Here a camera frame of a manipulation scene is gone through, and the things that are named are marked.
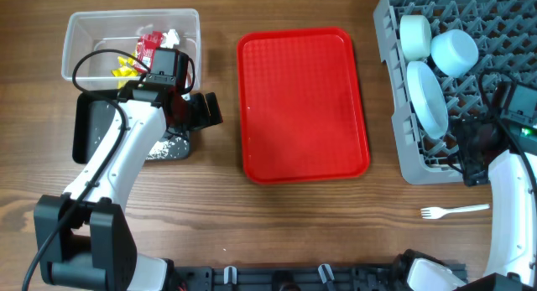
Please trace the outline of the white rice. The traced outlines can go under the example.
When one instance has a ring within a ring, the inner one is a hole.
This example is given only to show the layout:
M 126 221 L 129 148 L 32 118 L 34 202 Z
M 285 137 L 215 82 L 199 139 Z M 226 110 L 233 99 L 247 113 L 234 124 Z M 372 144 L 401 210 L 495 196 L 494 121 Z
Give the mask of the white rice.
M 147 160 L 181 160 L 190 154 L 190 143 L 181 137 L 161 139 L 150 150 Z

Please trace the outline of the light blue plate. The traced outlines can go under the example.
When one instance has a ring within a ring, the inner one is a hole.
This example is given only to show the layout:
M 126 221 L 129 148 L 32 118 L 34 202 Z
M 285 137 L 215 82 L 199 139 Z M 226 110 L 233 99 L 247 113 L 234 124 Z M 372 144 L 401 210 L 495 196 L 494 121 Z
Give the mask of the light blue plate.
M 449 117 L 435 74 L 426 63 L 411 61 L 406 77 L 410 100 L 422 128 L 430 138 L 442 138 L 447 133 Z

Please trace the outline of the white napkin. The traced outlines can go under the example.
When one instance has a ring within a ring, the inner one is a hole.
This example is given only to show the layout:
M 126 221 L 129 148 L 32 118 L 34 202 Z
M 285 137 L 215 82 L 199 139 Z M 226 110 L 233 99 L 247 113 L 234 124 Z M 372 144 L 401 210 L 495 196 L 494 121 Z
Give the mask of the white napkin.
M 173 49 L 180 44 L 180 36 L 175 29 L 170 29 L 167 33 L 163 33 L 163 39 L 160 47 L 165 49 Z

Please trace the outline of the yellow snack wrapper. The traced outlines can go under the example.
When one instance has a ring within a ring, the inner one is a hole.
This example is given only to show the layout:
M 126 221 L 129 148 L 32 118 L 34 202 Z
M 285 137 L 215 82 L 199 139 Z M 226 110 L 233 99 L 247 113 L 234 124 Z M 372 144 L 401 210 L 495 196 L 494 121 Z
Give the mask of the yellow snack wrapper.
M 114 77 L 135 77 L 143 73 L 143 70 L 139 68 L 139 63 L 135 60 L 138 58 L 136 52 L 132 53 L 132 57 L 118 56 L 117 61 L 119 67 L 115 70 L 111 70 Z

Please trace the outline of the red snack wrapper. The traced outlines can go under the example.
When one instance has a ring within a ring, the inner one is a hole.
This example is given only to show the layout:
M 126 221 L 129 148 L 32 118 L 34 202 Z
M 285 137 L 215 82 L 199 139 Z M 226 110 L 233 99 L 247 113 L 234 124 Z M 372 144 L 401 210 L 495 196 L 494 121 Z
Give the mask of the red snack wrapper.
M 159 31 L 153 31 L 151 34 L 145 34 L 138 39 L 134 55 L 143 64 L 141 65 L 137 61 L 133 62 L 133 67 L 137 72 L 142 74 L 147 71 L 146 67 L 152 67 L 154 53 L 162 44 L 163 39 L 164 35 Z

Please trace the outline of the light blue bowl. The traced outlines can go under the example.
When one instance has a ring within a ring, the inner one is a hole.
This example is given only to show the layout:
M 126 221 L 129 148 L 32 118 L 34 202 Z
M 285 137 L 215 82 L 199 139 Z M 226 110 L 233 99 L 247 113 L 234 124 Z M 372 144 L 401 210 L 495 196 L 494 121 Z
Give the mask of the light blue bowl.
M 460 29 L 452 29 L 431 40 L 430 55 L 445 75 L 458 78 L 478 61 L 478 47 L 473 38 Z

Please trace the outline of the white plastic fork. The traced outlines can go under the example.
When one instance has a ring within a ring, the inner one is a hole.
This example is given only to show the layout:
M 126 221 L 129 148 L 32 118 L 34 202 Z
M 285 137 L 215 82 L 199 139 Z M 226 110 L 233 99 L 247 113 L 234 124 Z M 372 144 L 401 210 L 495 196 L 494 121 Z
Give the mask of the white plastic fork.
M 455 208 L 442 208 L 438 206 L 425 207 L 420 210 L 420 215 L 426 220 L 438 220 L 444 216 L 457 213 L 467 213 L 481 210 L 488 210 L 489 204 L 483 205 L 469 205 Z

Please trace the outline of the green bowl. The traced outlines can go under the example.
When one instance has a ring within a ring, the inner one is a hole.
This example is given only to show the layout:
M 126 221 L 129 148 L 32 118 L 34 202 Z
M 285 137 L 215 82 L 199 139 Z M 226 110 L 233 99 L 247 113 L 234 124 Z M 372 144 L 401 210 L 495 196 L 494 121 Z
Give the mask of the green bowl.
M 422 60 L 430 56 L 432 33 L 425 16 L 404 15 L 400 19 L 399 36 L 406 61 Z

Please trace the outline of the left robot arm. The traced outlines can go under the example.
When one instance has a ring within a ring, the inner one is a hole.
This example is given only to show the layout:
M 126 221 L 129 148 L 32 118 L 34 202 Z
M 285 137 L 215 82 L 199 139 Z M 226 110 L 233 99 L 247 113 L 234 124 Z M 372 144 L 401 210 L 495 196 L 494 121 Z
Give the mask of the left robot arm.
M 158 48 L 151 65 L 116 97 L 83 89 L 83 96 L 115 110 L 106 135 L 84 170 L 61 195 L 42 196 L 34 209 L 38 251 L 34 271 L 45 283 L 88 290 L 185 290 L 169 259 L 138 253 L 124 210 L 152 147 L 166 134 L 179 137 L 222 123 L 215 93 L 194 94 L 193 59 Z

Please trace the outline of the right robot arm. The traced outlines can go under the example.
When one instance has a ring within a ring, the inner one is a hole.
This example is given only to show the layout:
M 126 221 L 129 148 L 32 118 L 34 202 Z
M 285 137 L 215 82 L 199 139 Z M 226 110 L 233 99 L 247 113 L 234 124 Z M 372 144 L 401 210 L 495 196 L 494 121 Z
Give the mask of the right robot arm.
M 408 290 L 536 289 L 536 156 L 524 150 L 500 117 L 498 94 L 486 100 L 489 116 L 457 124 L 460 151 L 487 174 L 492 186 L 492 240 L 483 278 L 464 283 L 443 262 L 408 250 L 396 257 L 390 283 Z

